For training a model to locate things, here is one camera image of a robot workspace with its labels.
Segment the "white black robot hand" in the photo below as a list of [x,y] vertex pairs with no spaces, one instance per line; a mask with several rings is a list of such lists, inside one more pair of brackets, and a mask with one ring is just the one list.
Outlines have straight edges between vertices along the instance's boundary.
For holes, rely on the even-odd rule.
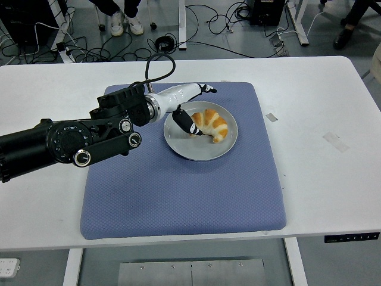
[[166,113],[172,112],[173,120],[184,132],[191,135],[202,135],[202,131],[196,126],[190,115],[181,108],[181,104],[194,99],[203,92],[216,93],[217,90],[207,84],[187,83],[173,86],[157,94],[147,95],[146,100],[151,106],[149,122],[157,122]]

